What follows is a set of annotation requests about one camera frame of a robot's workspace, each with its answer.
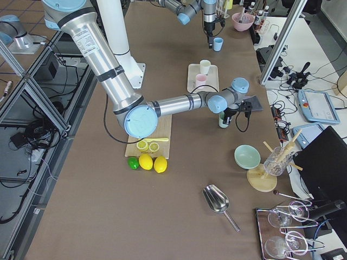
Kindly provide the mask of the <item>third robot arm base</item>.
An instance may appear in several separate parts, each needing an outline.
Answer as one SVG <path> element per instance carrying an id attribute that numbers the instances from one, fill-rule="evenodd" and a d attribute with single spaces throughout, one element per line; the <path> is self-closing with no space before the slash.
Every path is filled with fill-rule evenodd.
<path id="1" fill-rule="evenodd" d="M 39 45 L 34 44 L 34 38 L 15 15 L 1 17 L 1 41 L 13 54 L 33 55 L 39 49 Z"/>

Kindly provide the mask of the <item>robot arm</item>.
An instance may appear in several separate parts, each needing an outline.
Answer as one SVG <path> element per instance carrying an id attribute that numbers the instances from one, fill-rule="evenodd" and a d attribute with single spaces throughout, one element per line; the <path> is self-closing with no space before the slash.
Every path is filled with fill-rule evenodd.
<path id="1" fill-rule="evenodd" d="M 161 7 L 168 8 L 174 14 L 176 14 L 177 19 L 183 25 L 187 25 L 198 14 L 199 11 L 202 11 L 203 29 L 207 36 L 208 47 L 209 49 L 213 47 L 213 31 L 215 30 L 216 23 L 217 1 L 192 1 L 186 5 L 182 4 L 180 1 L 174 0 L 162 0 L 157 2 Z"/>
<path id="2" fill-rule="evenodd" d="M 235 78 L 220 92 L 197 93 L 147 102 L 135 92 L 134 78 L 143 74 L 130 55 L 120 1 L 43 1 L 48 28 L 60 30 L 72 40 L 111 98 L 120 126 L 135 138 L 146 138 L 161 116 L 208 107 L 218 114 L 242 102 L 249 82 Z"/>

